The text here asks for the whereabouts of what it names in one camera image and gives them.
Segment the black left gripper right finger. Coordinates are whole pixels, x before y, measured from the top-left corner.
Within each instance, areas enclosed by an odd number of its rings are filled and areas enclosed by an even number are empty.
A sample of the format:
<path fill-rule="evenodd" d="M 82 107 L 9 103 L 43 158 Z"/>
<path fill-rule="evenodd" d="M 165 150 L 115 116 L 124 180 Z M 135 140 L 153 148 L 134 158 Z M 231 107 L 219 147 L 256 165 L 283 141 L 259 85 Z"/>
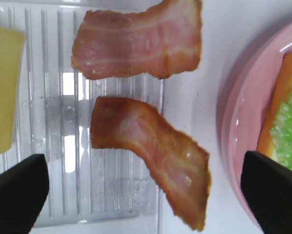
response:
<path fill-rule="evenodd" d="M 266 234 L 292 234 L 292 171 L 257 151 L 245 153 L 241 190 Z"/>

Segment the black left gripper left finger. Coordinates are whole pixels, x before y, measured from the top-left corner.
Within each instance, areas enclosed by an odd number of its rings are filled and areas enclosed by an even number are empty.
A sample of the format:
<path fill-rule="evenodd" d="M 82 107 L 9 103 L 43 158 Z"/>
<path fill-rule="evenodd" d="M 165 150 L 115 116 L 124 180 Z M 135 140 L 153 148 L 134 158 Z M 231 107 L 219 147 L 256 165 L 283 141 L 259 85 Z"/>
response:
<path fill-rule="evenodd" d="M 49 193 L 45 156 L 34 154 L 0 174 L 0 234 L 27 234 Z"/>

